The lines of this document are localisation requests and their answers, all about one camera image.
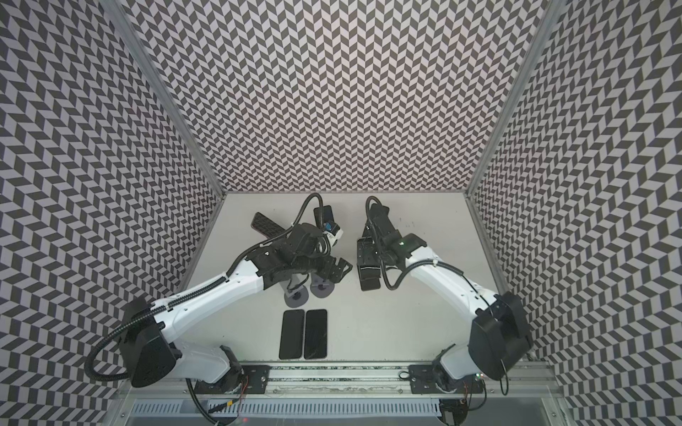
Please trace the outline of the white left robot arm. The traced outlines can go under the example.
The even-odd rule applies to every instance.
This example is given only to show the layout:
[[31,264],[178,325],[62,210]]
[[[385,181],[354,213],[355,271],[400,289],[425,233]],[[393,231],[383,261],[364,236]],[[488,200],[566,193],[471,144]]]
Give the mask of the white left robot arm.
[[222,381],[237,369],[236,358],[224,346],[190,344],[186,332],[232,303],[296,275],[341,282],[352,266],[332,257],[330,250],[342,235],[334,222],[295,225],[287,236],[252,250],[232,272],[154,302],[132,300],[124,307],[130,328],[115,339],[131,386],[142,388],[163,378]]

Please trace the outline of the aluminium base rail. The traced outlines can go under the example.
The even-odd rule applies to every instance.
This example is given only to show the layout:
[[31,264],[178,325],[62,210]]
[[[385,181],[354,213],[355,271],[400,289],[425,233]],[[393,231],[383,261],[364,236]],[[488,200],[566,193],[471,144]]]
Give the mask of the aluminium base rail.
[[547,398],[561,395],[552,369],[521,361],[500,382],[483,374],[438,379],[429,362],[244,362],[248,394],[263,398],[406,398],[474,395]]

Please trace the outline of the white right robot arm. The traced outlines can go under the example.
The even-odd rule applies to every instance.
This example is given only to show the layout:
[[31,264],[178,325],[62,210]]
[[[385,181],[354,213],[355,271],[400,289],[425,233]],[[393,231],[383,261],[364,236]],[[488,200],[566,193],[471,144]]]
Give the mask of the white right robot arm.
[[533,347],[521,299],[511,291],[499,294],[473,282],[425,240],[401,234],[389,212],[378,197],[367,198],[365,228],[357,246],[360,281],[396,291],[406,278],[413,277],[458,313],[468,331],[467,340],[451,344],[432,363],[433,379],[442,392],[457,392],[477,375],[508,382],[511,368]]

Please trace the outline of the grey stand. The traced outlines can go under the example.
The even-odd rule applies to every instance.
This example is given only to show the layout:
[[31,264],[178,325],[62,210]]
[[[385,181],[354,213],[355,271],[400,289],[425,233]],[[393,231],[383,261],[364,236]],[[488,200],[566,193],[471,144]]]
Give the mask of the grey stand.
[[295,274],[287,282],[282,283],[284,301],[287,307],[298,309],[309,300],[308,280],[308,275]]
[[311,275],[309,291],[317,298],[327,298],[335,289],[335,284],[329,280],[324,280],[317,274]]

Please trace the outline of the grey stand front right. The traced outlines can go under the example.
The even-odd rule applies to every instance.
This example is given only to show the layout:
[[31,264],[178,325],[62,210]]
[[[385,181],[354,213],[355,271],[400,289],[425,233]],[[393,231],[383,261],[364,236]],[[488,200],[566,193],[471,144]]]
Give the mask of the grey stand front right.
[[309,291],[317,298],[327,298],[335,289],[335,284],[329,280],[324,280],[317,274],[311,275]]

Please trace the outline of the white ventilation grille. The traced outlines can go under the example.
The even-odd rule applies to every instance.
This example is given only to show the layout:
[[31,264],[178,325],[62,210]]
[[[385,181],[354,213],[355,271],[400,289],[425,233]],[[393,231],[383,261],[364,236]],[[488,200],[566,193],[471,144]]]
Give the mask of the white ventilation grille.
[[[184,399],[142,399],[132,417],[190,417],[194,404]],[[241,406],[226,406],[214,417],[337,419],[364,417],[437,417],[440,404],[431,399],[252,399]]]

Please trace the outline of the purple phone stand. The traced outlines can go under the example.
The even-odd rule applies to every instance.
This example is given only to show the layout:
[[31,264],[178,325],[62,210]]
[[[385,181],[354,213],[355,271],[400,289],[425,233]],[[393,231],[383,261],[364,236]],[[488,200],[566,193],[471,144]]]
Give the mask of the purple phone stand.
[[328,355],[328,312],[311,310],[305,314],[304,359],[322,360]]

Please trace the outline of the grey stand front left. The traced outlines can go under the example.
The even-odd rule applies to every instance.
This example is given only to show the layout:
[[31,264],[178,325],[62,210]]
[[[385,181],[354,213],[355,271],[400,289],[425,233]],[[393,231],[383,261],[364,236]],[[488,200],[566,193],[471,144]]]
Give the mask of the grey stand front left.
[[284,301],[287,307],[298,309],[309,300],[308,280],[308,275],[295,274],[287,282],[282,283]]

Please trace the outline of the phone reflecting pattern far left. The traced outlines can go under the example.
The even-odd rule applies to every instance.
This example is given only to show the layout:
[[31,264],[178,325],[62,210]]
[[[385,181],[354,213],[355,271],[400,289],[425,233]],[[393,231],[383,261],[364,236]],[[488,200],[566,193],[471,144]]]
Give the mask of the phone reflecting pattern far left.
[[275,238],[277,235],[283,233],[285,229],[275,223],[264,214],[256,212],[250,223],[250,227],[257,233],[264,235],[266,238]]

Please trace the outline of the black folding phone stand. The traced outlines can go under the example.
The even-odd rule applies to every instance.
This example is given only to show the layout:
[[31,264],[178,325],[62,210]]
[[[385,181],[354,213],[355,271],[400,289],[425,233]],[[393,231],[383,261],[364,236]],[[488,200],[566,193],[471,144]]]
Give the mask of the black folding phone stand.
[[359,282],[363,292],[381,289],[382,272],[381,268],[358,269]]

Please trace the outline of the black phone on black stand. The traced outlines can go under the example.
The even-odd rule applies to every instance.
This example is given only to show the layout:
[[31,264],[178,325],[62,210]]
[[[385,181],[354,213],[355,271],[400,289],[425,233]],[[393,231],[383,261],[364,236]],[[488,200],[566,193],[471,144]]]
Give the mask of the black phone on black stand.
[[357,240],[357,267],[358,269],[380,268],[378,249],[370,237]]

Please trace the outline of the black phone back centre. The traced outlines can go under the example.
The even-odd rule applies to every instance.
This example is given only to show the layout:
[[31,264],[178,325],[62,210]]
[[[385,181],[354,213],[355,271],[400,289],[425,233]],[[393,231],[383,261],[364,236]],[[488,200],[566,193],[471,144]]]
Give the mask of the black phone back centre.
[[323,207],[314,208],[314,219],[315,225],[319,228],[323,228],[328,224],[335,222],[333,215],[333,210],[330,205],[323,205]]

